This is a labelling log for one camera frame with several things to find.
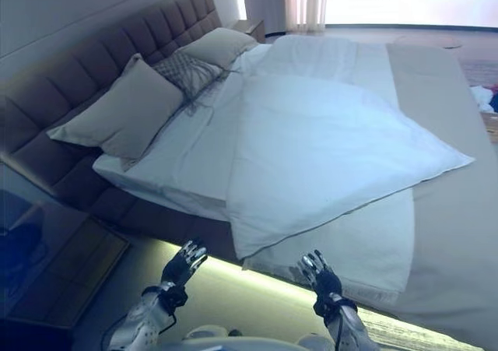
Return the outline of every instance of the bedside table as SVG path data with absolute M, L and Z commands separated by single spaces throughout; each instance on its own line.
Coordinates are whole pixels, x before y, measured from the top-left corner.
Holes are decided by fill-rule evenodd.
M 16 292 L 4 291 L 2 341 L 6 349 L 66 349 L 71 330 L 129 243 L 92 216 L 52 203 L 33 205 L 18 223 L 35 211 L 44 215 L 37 249 L 45 254 L 26 270 Z
M 232 29 L 238 30 L 239 32 L 243 32 L 251 37 L 254 37 L 254 39 L 260 44 L 264 44 L 266 42 L 265 23 L 263 22 L 263 20 L 259 19 L 239 20 L 232 26 Z

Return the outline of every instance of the folded duvet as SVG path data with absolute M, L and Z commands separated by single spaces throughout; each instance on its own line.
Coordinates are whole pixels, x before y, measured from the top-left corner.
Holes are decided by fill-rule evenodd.
M 472 162 L 368 90 L 310 77 L 248 77 L 238 133 L 239 258 Z

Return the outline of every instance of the pillowcase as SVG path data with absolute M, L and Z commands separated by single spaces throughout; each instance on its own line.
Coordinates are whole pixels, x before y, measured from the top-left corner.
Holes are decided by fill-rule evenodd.
M 216 28 L 178 51 L 228 69 L 236 57 L 256 45 L 258 42 L 248 34 Z
M 175 51 L 169 58 L 156 63 L 154 70 L 185 94 L 187 102 L 217 79 L 223 70 L 188 54 Z
M 51 139 L 99 146 L 106 154 L 137 160 L 182 101 L 181 91 L 136 54 L 97 102 L 47 134 Z

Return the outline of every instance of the cable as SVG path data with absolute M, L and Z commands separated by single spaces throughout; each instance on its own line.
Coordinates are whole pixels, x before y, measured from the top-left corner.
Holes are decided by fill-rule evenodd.
M 159 332 L 159 334 L 163 334 L 166 330 L 171 329 L 177 324 L 177 317 L 174 314 L 172 314 L 171 316 L 173 317 L 173 324 L 166 326 L 163 330 Z
M 105 348 L 103 347 L 103 343 L 105 342 L 105 338 L 107 337 L 107 334 L 109 334 L 110 330 L 115 327 L 117 324 L 119 324 L 127 314 L 124 314 L 121 316 L 119 319 L 117 319 L 115 322 L 113 322 L 111 325 L 107 327 L 105 332 L 102 334 L 102 338 L 100 339 L 100 351 L 105 351 Z
M 341 335 L 342 335 L 342 316 L 339 315 L 339 329 L 337 331 L 337 341 L 335 341 L 335 351 L 339 351 L 341 347 Z

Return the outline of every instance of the curtain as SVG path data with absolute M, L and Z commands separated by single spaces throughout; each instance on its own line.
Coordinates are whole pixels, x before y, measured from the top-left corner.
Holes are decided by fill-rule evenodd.
M 322 32 L 327 0 L 286 0 L 286 27 L 290 32 Z

